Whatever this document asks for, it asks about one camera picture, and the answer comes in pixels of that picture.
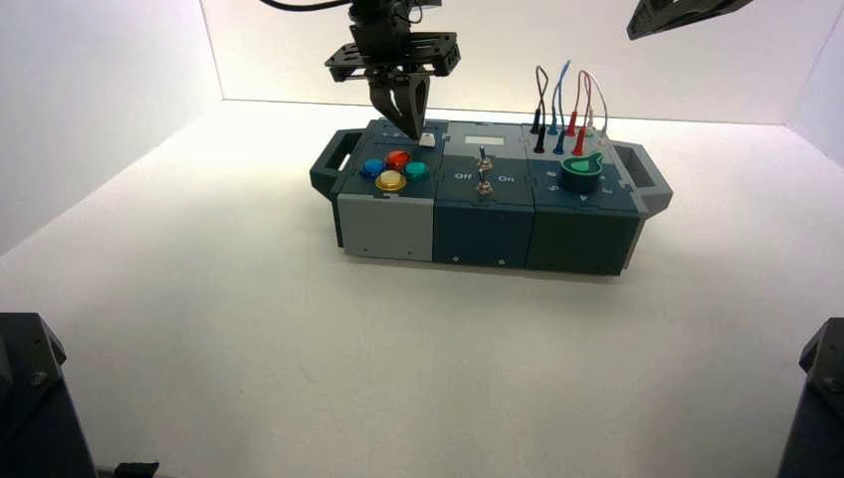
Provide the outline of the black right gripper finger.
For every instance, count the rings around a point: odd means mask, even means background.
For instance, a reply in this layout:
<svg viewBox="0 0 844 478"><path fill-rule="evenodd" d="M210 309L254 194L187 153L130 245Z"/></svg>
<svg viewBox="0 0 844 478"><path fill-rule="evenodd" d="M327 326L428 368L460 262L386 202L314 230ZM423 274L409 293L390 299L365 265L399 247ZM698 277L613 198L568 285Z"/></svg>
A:
<svg viewBox="0 0 844 478"><path fill-rule="evenodd" d="M631 41L735 12L751 0L640 0L626 33Z"/></svg>

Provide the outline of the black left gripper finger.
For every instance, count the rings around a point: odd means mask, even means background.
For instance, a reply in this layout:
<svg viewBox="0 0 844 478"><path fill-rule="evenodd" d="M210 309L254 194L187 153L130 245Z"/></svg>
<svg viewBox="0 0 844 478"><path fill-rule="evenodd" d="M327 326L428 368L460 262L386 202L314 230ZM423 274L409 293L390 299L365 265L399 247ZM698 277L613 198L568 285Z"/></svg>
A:
<svg viewBox="0 0 844 478"><path fill-rule="evenodd" d="M405 135L412 135L412 107L408 81L374 78L368 81L372 105Z"/></svg>
<svg viewBox="0 0 844 478"><path fill-rule="evenodd" d="M397 109L396 126L408 137L421 137L428 104L430 79L427 76L400 77L394 87L394 104Z"/></svg>

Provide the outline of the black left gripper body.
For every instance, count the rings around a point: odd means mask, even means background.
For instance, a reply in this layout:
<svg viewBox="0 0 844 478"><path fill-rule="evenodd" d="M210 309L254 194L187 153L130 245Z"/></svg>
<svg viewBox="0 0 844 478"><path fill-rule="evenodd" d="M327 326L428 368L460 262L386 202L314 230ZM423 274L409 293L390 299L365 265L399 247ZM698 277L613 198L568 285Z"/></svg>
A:
<svg viewBox="0 0 844 478"><path fill-rule="evenodd" d="M352 41L339 47L324 65L340 83L389 76L447 77L461 54L454 32L414 32L419 16L440 1L352 1L348 10Z"/></svg>

